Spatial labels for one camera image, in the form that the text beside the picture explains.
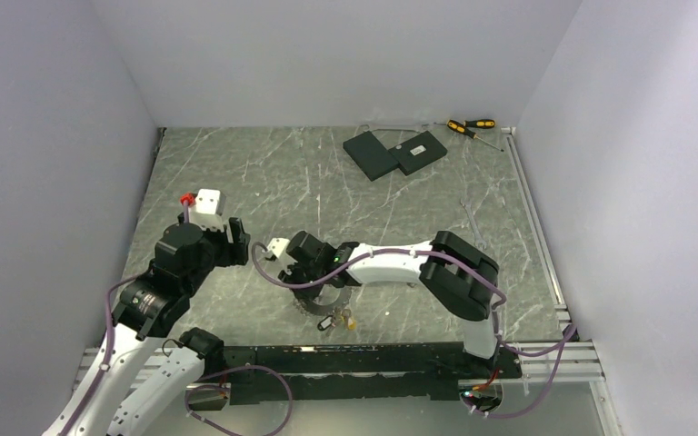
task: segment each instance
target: gray wall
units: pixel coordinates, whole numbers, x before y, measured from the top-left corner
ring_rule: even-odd
[[[89,2],[0,1],[0,435],[40,434],[70,397],[155,133]]]
[[[157,124],[515,125],[581,0],[95,0]]]
[[[625,434],[698,434],[698,0],[585,0],[518,132]]]

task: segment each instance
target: marble tabletop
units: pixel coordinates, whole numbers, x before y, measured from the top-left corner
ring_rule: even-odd
[[[154,244],[181,212],[178,198],[200,188],[227,195],[224,216],[236,216],[253,241],[290,238],[306,230],[336,246],[419,243],[448,230],[474,240],[463,195],[474,198],[485,252],[500,266],[508,294],[505,335],[511,340],[560,338],[554,302],[536,250],[509,153],[435,126],[448,150],[409,176],[395,170],[371,182],[344,151],[359,127],[171,128],[165,133],[138,218],[125,274],[145,269]],[[410,132],[375,132],[391,148]],[[498,129],[484,138],[500,142]],[[267,271],[276,273],[273,264]],[[367,285],[353,291],[357,320],[319,332],[290,291],[266,282],[252,263],[215,269],[175,325],[172,336],[197,326],[228,345],[443,342],[461,340],[457,320],[423,287]]]

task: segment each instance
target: purple cable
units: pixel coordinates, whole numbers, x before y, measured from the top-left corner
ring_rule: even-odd
[[[121,282],[112,286],[111,289],[105,293],[105,353],[103,354],[103,365],[107,365],[111,362],[111,356],[114,353],[114,318],[111,315],[111,295],[114,293],[114,291],[119,289],[119,286],[130,283],[140,276],[141,274],[127,277]],[[90,383],[89,388],[86,390],[84,396],[79,402],[79,405],[76,406],[76,410],[74,410],[74,412],[71,413],[71,416],[68,417],[68,421],[65,422],[63,429],[60,430],[59,436],[65,436],[68,434],[68,431],[71,430],[71,427],[76,423],[76,420],[79,419],[79,415],[82,413],[82,411],[84,411],[89,401],[92,400],[92,397],[95,395],[97,387],[100,386],[100,382],[103,380],[104,375],[105,371],[98,368],[95,377],[92,379],[92,383]]]
[[[290,390],[290,386],[287,385],[287,381],[285,381],[284,377],[282,375],[280,375],[278,372],[276,372],[275,370],[273,370],[271,368],[267,368],[265,366],[246,365],[246,366],[238,366],[236,368],[231,368],[231,369],[224,370],[221,372],[216,372],[214,374],[206,375],[197,381],[203,382],[205,380],[209,380],[209,379],[212,379],[214,377],[222,377],[222,376],[224,376],[226,374],[230,374],[232,372],[249,371],[249,370],[258,370],[258,371],[268,372],[268,373],[272,374],[274,377],[276,377],[276,379],[280,383],[282,383],[282,385],[284,386],[285,392],[287,392],[287,413],[284,416],[284,420],[282,420],[282,423],[279,424],[279,426],[276,429],[274,429],[273,431],[268,432],[264,435],[264,436],[274,436],[278,432],[282,431],[282,429],[287,424],[287,422],[290,421],[290,415],[293,414],[293,391]],[[242,436],[239,433],[234,433],[233,431],[230,431],[230,430],[225,429],[224,427],[221,427],[220,425],[216,424],[214,421],[207,420],[205,417],[203,417],[199,413],[196,413],[195,411],[191,410],[191,406],[188,404],[188,401],[191,399],[192,393],[194,393],[195,391],[206,391],[206,390],[223,391],[224,388],[222,388],[216,384],[203,384],[203,385],[197,386],[197,387],[187,391],[185,393],[185,396],[184,396],[185,410],[188,411],[188,413],[192,416],[192,418],[195,418],[195,419],[209,425],[210,427],[212,427],[218,431],[222,431],[223,433],[226,433],[229,436]]]
[[[289,283],[284,283],[280,282],[279,280],[275,279],[274,277],[270,276],[264,271],[264,268],[261,266],[261,264],[258,262],[258,259],[255,258],[255,249],[256,248],[263,248],[266,250],[266,246],[263,245],[262,243],[254,243],[253,244],[253,265],[255,266],[255,269],[260,273],[269,283],[275,284],[277,286],[283,287],[283,288],[288,288],[288,289],[307,289],[311,288],[312,286],[316,286],[318,284],[323,284],[327,282],[328,280],[334,278],[336,275],[340,274],[343,270],[349,268],[350,266],[354,265],[355,263],[358,263],[360,261],[363,261],[369,257],[373,257],[377,254],[404,254],[407,256],[411,255],[411,250],[405,250],[404,248],[380,248],[378,250],[374,250],[373,253],[363,253],[360,254],[359,256],[353,258],[347,263],[344,263],[343,265],[339,266],[338,268],[334,269],[330,273],[328,273],[326,276],[321,277],[313,282],[309,283],[303,283],[303,284],[289,284]],[[493,283],[488,282],[482,275],[478,274],[475,272],[472,268],[467,266],[465,263],[462,261],[456,259],[455,257],[445,254],[445,253],[440,253],[440,252],[432,252],[428,250],[421,250],[421,251],[416,251],[415,254],[417,256],[433,256],[433,257],[438,257],[440,259],[443,259],[447,262],[453,263],[454,265],[458,266],[460,269],[464,270],[468,274],[470,274],[476,281],[480,282],[483,286],[488,288],[489,291],[493,292],[496,294],[496,296],[499,297],[499,302],[496,303],[495,306],[500,306],[507,302],[507,295],[504,294],[504,292],[500,291],[496,286],[494,286]]]
[[[183,202],[183,222],[190,223],[188,221],[188,200]]]
[[[352,260],[350,260],[347,263],[344,263],[343,265],[339,266],[335,270],[331,271],[328,273],[326,276],[321,277],[313,282],[309,283],[303,283],[303,284],[289,284],[285,282],[280,282],[279,280],[275,279],[274,277],[270,276],[267,274],[263,267],[261,267],[261,264],[258,262],[258,259],[256,257],[255,249],[256,248],[263,248],[266,250],[266,246],[263,245],[262,243],[254,243],[253,244],[253,265],[255,266],[255,269],[260,273],[268,282],[275,284],[277,286],[283,287],[283,288],[288,288],[288,289],[306,289],[306,288],[311,288],[312,286],[316,286],[319,284],[323,284],[339,273],[341,273],[343,270],[349,268],[350,266],[354,265],[355,263],[358,263],[364,259],[367,259],[369,257],[375,256],[377,254],[405,254],[405,255],[412,255],[410,250],[405,250],[402,248],[381,248],[378,250],[375,250],[373,254],[370,253],[363,253]],[[557,359],[555,359],[555,364],[553,367],[553,371],[550,373],[550,378],[547,380],[547,383],[544,385],[544,388],[542,389],[542,392],[539,393],[539,396],[536,397],[536,399],[525,409],[521,411],[516,411],[512,413],[504,413],[504,414],[491,414],[488,413],[489,418],[495,418],[495,419],[507,419],[507,418],[516,418],[518,416],[525,415],[529,411],[532,411],[533,409],[536,408],[536,406],[539,405],[539,403],[544,399],[545,396],[547,396],[547,393],[549,393],[550,389],[552,389],[553,386],[553,379],[555,378],[555,374],[558,372],[558,366],[561,363],[561,359],[563,358],[563,348],[565,348],[565,344],[573,337],[573,334],[576,332],[576,328],[571,326],[569,327],[568,331],[566,332],[565,336],[563,339],[553,345],[552,347],[546,348],[544,350],[541,350],[540,352],[522,352],[520,350],[515,349],[514,347],[510,346],[507,342],[504,341],[504,338],[502,337],[501,331],[499,330],[499,321],[498,321],[498,313],[496,313],[496,309],[499,308],[502,304],[507,302],[507,295],[500,291],[496,286],[494,286],[493,283],[488,282],[482,275],[478,274],[475,270],[467,266],[465,263],[461,262],[460,260],[456,259],[455,257],[445,254],[445,253],[440,253],[440,252],[433,252],[433,251],[427,251],[427,250],[422,250],[422,251],[415,251],[415,255],[417,256],[433,256],[437,257],[440,259],[443,259],[449,263],[452,263],[459,267],[462,271],[468,273],[471,277],[473,277],[475,280],[480,282],[483,286],[488,288],[489,291],[491,291],[494,295],[499,297],[499,301],[495,302],[494,304],[491,305],[491,310],[494,313],[494,333],[496,334],[496,340],[507,350],[510,352],[514,352],[515,354],[521,355],[523,357],[539,357],[543,356],[549,352],[553,352],[555,350],[558,351],[558,356]]]
[[[558,342],[557,347],[558,347],[558,355],[555,357],[555,364],[553,365],[553,371],[550,372],[550,377],[547,379],[547,383],[544,384],[544,387],[542,388],[542,391],[539,392],[539,395],[536,396],[536,398],[533,399],[531,404],[525,407],[525,409],[521,409],[519,411],[513,411],[510,413],[488,413],[486,415],[488,418],[492,418],[495,420],[509,420],[512,418],[517,418],[519,416],[523,416],[529,411],[532,411],[536,409],[536,406],[538,406],[542,400],[547,396],[548,393],[550,393],[550,390],[553,388],[553,380],[555,379],[555,374],[558,373],[558,366],[561,364],[561,359],[563,358],[563,349],[565,349],[565,343],[568,342],[572,337],[573,334],[576,332],[576,329],[574,327],[569,327],[568,332],[566,332],[565,336],[563,337],[563,340]]]

